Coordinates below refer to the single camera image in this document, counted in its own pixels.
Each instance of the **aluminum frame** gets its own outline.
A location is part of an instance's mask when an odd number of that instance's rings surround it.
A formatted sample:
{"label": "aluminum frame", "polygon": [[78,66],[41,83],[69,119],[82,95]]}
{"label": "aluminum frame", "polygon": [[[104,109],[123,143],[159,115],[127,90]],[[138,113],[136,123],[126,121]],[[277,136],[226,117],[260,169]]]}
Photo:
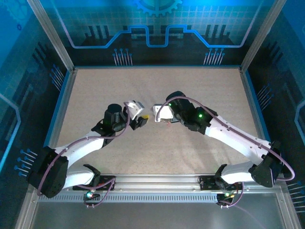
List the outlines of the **aluminum frame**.
{"label": "aluminum frame", "polygon": [[[69,101],[69,97],[72,92],[73,84],[74,84],[75,74],[73,78],[68,82],[66,88],[64,89],[64,97],[62,101],[65,101],[61,106],[59,113],[57,114],[56,123],[62,124],[67,104]],[[255,105],[249,101],[250,106],[255,110]],[[52,134],[50,146],[55,146],[58,141],[59,134]],[[183,193],[185,196],[191,196],[194,194],[217,194],[223,193],[223,191],[219,190],[208,190],[208,191],[200,191],[200,186],[197,183],[198,176],[202,175],[213,175],[213,174],[189,174],[189,175],[158,175],[158,174],[145,174],[145,175],[128,175],[128,174],[117,174],[116,178],[116,186],[114,191],[112,191],[113,195],[123,197],[128,194],[133,194],[134,196],[140,196],[142,194],[160,194],[159,196],[164,196],[171,194],[175,196],[177,194]],[[18,218],[18,222],[16,224],[15,229],[27,229],[29,225],[34,223],[35,209],[37,206],[37,202],[44,201],[43,198],[38,198],[36,194],[37,190],[32,186],[29,187],[26,198],[23,202],[22,209]],[[286,225],[286,228],[289,229],[301,229],[300,222],[296,215],[296,212],[293,208],[293,204],[291,198],[288,193],[287,185],[285,182],[277,182],[274,188],[266,188],[258,185],[255,182],[245,183],[245,194],[257,194],[257,193],[275,193],[278,204],[282,213],[283,221]],[[69,196],[69,195],[83,195],[85,192],[83,191],[71,191],[69,189],[63,190],[59,195],[61,196]]]}
{"label": "aluminum frame", "polygon": [[245,71],[242,71],[241,69],[240,69],[239,72],[240,72],[240,76],[241,76],[241,79],[242,79],[242,82],[243,82],[243,85],[244,85],[244,91],[245,91],[247,99],[248,99],[248,103],[249,103],[249,106],[250,106],[250,111],[252,113],[255,128],[256,128],[256,131],[257,131],[257,135],[261,139],[269,140],[268,137],[265,135],[263,125],[260,121],[260,117],[259,117],[259,114],[258,114],[258,110],[260,108],[254,102],[254,95],[251,93],[250,84],[247,80],[246,73],[245,73]]}
{"label": "aluminum frame", "polygon": [[[244,74],[251,61],[255,57],[258,49],[260,48],[263,40],[271,29],[274,21],[276,20],[278,14],[280,13],[282,7],[284,6],[286,0],[276,0],[270,9],[267,17],[265,18],[258,35],[254,39],[248,53],[245,56],[245,59],[242,63],[242,73]],[[54,26],[52,25],[47,13],[42,7],[39,0],[28,0],[29,5],[31,6],[35,16],[41,23],[44,31],[48,35],[51,40],[56,52],[60,56],[61,60],[65,64],[66,68],[69,72],[74,72],[74,65],[65,50]],[[65,88],[64,99],[66,101],[69,100],[71,90],[67,90]],[[249,104],[251,106],[254,105],[253,100],[249,99]],[[259,125],[258,115],[255,113],[253,106],[253,116],[254,122],[258,126],[258,132],[260,137],[263,137],[264,132],[262,127]],[[65,114],[64,106],[60,109],[58,114],[58,120],[56,122],[60,123],[59,117],[62,117]],[[58,140],[58,134],[56,134],[58,130],[54,132],[51,136],[51,146],[56,145]],[[196,177],[198,175],[117,175],[116,188],[114,193],[175,193],[175,192],[183,192],[183,193],[194,193],[201,192],[199,189],[199,184],[196,184]],[[283,220],[285,226],[290,229],[298,229],[301,228],[299,220],[297,218],[296,212],[293,208],[292,201],[288,194],[287,186],[285,182],[277,183],[276,186],[272,189],[265,188],[257,185],[256,183],[246,183],[245,185],[245,193],[275,193],[278,199],[279,207],[283,216]],[[213,191],[203,191],[204,193],[212,193]],[[33,223],[33,217],[35,213],[35,209],[37,206],[38,196],[36,194],[36,189],[32,186],[29,186],[26,198],[23,202],[22,209],[20,211],[20,215],[16,224],[16,229],[25,229],[30,228],[31,223]]]}
{"label": "aluminum frame", "polygon": [[41,2],[39,0],[27,0],[28,4],[32,8],[36,18],[38,19],[39,23],[41,24],[43,30],[47,34],[48,38],[50,39],[53,47],[55,48],[57,54],[59,55],[61,61],[68,69],[70,73],[74,71],[74,64],[65,49],[61,39],[56,32],[47,12],[44,10]]}
{"label": "aluminum frame", "polygon": [[277,19],[278,15],[280,14],[283,6],[285,5],[286,0],[275,0],[271,9],[269,10],[263,24],[261,25],[259,31],[257,32],[256,37],[254,38],[244,60],[241,64],[242,71],[247,71],[250,63],[254,59],[255,55],[257,54],[259,48],[261,47],[263,41],[265,40],[266,36],[270,32],[275,20]]}

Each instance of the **robotic arm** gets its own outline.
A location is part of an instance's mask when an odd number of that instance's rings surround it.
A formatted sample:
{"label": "robotic arm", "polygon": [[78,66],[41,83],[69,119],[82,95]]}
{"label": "robotic arm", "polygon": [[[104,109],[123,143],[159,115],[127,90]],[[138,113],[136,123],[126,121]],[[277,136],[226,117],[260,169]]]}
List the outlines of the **robotic arm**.
{"label": "robotic arm", "polygon": [[[133,130],[147,123],[148,118],[138,117],[144,109],[140,102],[129,101],[125,104],[130,115],[129,126]],[[122,107],[118,104],[109,105],[105,111],[104,119],[99,121],[83,138],[72,144],[55,149],[44,147],[41,153],[36,156],[29,171],[28,183],[38,188],[50,163],[66,149],[65,154],[56,160],[46,176],[41,193],[52,198],[63,188],[76,185],[97,186],[100,183],[100,172],[97,169],[90,165],[73,166],[73,164],[89,153],[107,146],[113,140],[113,138],[109,139],[108,137],[113,137],[117,132],[126,128],[128,118],[126,107],[122,111]]]}
{"label": "robotic arm", "polygon": [[[182,92],[177,91],[170,94],[166,100],[176,96],[185,97]],[[159,109],[160,106],[154,107],[155,115]],[[279,154],[278,143],[271,144],[254,137],[231,125],[215,111],[207,109],[212,115],[201,107],[195,108],[187,99],[174,99],[162,108],[162,112],[160,110],[160,115],[155,121],[174,118],[189,130],[218,139],[250,160],[236,165],[221,165],[214,176],[215,183],[220,188],[226,189],[231,184],[243,181],[255,181],[262,186],[273,187],[282,171],[283,163],[264,148],[272,149]]]}

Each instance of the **beige work surface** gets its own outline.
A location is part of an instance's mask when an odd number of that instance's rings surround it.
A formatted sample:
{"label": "beige work surface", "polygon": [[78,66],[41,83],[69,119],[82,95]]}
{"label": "beige work surface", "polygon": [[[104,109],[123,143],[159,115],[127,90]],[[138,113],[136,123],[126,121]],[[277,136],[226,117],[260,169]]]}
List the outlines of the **beige work surface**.
{"label": "beige work surface", "polygon": [[90,164],[102,173],[197,174],[214,173],[221,164],[247,160],[242,154],[179,123],[155,123],[151,108],[180,90],[215,110],[229,123],[257,135],[238,69],[203,67],[105,68],[77,72],[58,146],[86,135],[103,118],[111,103],[140,101],[148,123],[77,164]]}

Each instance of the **purple cable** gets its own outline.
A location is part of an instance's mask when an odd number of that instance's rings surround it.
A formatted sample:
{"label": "purple cable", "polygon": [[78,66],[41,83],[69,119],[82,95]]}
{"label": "purple cable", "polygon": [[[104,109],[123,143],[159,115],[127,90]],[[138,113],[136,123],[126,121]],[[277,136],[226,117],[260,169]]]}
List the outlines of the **purple cable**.
{"label": "purple cable", "polygon": [[100,187],[103,187],[109,183],[111,183],[109,189],[107,190],[105,196],[97,203],[97,204],[92,204],[92,205],[89,205],[87,204],[86,202],[84,202],[84,204],[88,207],[88,208],[95,208],[97,206],[99,206],[107,197],[109,191],[111,190],[112,186],[114,185],[114,182],[115,182],[115,178],[112,178],[111,180],[107,181],[106,183],[104,184],[101,184],[99,186],[96,186],[96,187],[86,187],[86,186],[83,186],[83,185],[78,185],[78,187],[82,187],[82,188],[85,188],[85,189],[97,189],[97,188],[100,188]]}
{"label": "purple cable", "polygon": [[100,184],[100,185],[98,185],[96,187],[88,187],[88,186],[84,186],[84,185],[78,185],[78,187],[81,187],[81,188],[84,188],[84,189],[88,189],[88,190],[92,190],[92,189],[98,189],[98,188],[104,187],[107,184],[109,184],[111,182],[114,182],[114,181],[115,181],[115,178],[112,178],[112,179],[108,180],[106,183]]}
{"label": "purple cable", "polygon": [[240,196],[239,196],[239,198],[237,199],[237,201],[235,203],[231,204],[231,203],[226,202],[226,201],[225,202],[221,201],[221,202],[228,204],[227,205],[228,208],[233,207],[233,206],[235,206],[240,201],[240,199],[242,198],[243,194],[244,194],[244,183],[242,182],[242,192],[240,193]]}
{"label": "purple cable", "polygon": [[[225,204],[229,204],[229,205],[230,205],[230,203],[227,202],[227,201],[222,201],[222,200],[221,200],[220,202],[223,202],[223,203],[225,203]],[[251,218],[253,218],[253,219],[257,222],[257,224],[258,224],[259,226],[261,226],[261,228],[267,229],[267,228],[264,227],[264,225],[263,225],[257,218],[254,217],[254,215],[252,215],[252,214],[251,214],[250,212],[248,212],[246,209],[244,209],[244,208],[242,208],[242,207],[240,207],[240,206],[238,206],[238,205],[234,205],[234,207],[236,207],[236,208],[240,209],[241,211],[245,212],[246,214],[248,214]]]}
{"label": "purple cable", "polygon": [[81,138],[79,140],[76,140],[75,142],[72,142],[71,144],[69,144],[65,149],[63,149],[53,160],[52,162],[50,163],[50,165],[48,166],[48,168],[46,169],[46,171],[44,172],[43,174],[43,177],[39,183],[39,186],[38,186],[38,189],[37,189],[37,195],[40,196],[41,195],[41,188],[42,188],[42,185],[48,175],[48,173],[50,172],[51,168],[53,167],[53,165],[55,164],[56,160],[62,156],[65,152],[67,152],[67,150],[69,148],[71,148],[72,146],[74,146],[75,144],[79,143],[79,142],[82,142],[82,141],[87,141],[87,140],[90,140],[90,139],[114,139],[114,138],[117,138],[119,136],[121,136],[122,134],[124,134],[124,132],[126,131],[127,127],[129,126],[129,123],[130,123],[130,112],[129,112],[129,109],[128,109],[128,106],[126,103],[124,103],[125,107],[127,108],[127,123],[126,123],[126,127],[123,129],[123,131],[117,135],[117,136],[111,136],[111,137],[95,137],[95,136],[90,136],[90,137],[84,137],[84,138]]}
{"label": "purple cable", "polygon": [[219,118],[217,118],[211,111],[209,111],[205,106],[203,106],[200,102],[192,99],[192,98],[189,98],[189,97],[185,97],[185,96],[175,96],[173,98],[170,98],[169,100],[167,100],[165,103],[162,104],[162,106],[160,107],[157,115],[156,115],[156,120],[158,120],[159,118],[159,114],[160,114],[160,111],[162,110],[162,108],[167,105],[170,101],[172,100],[175,100],[175,99],[187,99],[189,101],[192,101],[196,104],[198,104],[201,108],[203,108],[210,116],[212,116],[217,122],[219,122],[222,126],[224,126],[226,129],[228,130],[231,130],[233,131],[234,133],[238,134],[239,136],[243,137],[244,139],[252,142],[253,144],[267,150],[268,152],[270,152],[272,155],[274,155],[277,159],[279,159],[290,171],[291,173],[291,176],[289,178],[278,178],[277,180],[282,180],[282,181],[290,181],[290,180],[293,180],[295,178],[295,172],[294,170],[291,168],[291,166],[281,157],[279,156],[275,151],[273,151],[272,149],[269,149],[267,147],[265,147],[264,145],[261,145],[259,142],[255,141],[255,140],[252,140],[251,138],[249,138],[248,136],[240,133],[239,131],[229,127],[226,123],[222,122]]}

